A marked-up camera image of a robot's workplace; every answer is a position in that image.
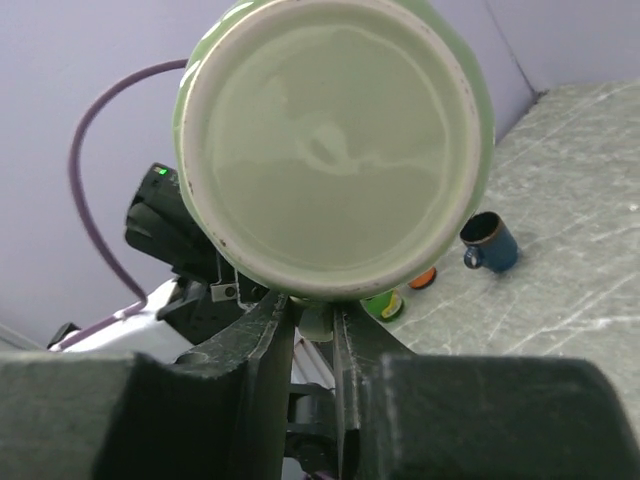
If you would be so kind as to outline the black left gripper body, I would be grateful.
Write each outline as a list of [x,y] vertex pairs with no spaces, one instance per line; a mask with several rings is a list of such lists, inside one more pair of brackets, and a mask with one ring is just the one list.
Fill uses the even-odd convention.
[[232,267],[190,216],[176,170],[154,163],[128,208],[130,247],[168,264],[175,286],[157,317],[194,345],[251,310],[268,289]]

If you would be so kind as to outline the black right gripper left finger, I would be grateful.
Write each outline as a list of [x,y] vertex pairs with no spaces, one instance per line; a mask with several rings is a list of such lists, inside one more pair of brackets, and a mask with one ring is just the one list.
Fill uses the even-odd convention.
[[165,364],[140,353],[5,353],[5,479],[277,479],[294,314],[270,293]]

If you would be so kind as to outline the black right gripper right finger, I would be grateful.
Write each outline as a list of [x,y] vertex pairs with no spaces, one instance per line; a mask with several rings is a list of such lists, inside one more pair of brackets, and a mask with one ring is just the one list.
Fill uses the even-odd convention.
[[622,403],[576,358],[419,355],[356,302],[336,304],[343,479],[635,479]]

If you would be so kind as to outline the light green mug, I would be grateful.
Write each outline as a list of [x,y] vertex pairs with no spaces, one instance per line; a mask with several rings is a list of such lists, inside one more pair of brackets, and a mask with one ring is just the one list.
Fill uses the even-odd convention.
[[495,118],[469,45],[425,1],[238,1],[172,119],[181,196],[239,272],[364,300],[432,267],[479,207]]

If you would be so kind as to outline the dark blue mug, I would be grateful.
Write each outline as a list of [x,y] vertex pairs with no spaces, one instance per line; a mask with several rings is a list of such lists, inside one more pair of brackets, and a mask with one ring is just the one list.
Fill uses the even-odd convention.
[[493,273],[504,273],[515,266],[518,245],[502,218],[493,211],[471,217],[459,233],[466,251],[464,265],[472,270],[486,268]]

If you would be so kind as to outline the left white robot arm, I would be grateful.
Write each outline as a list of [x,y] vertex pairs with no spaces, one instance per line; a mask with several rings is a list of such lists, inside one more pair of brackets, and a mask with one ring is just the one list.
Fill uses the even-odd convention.
[[49,350],[140,350],[168,359],[224,330],[268,292],[216,250],[189,215],[177,172],[163,164],[150,167],[134,194],[125,241],[169,265],[173,279],[153,291],[137,314],[117,312],[85,329],[63,326]]

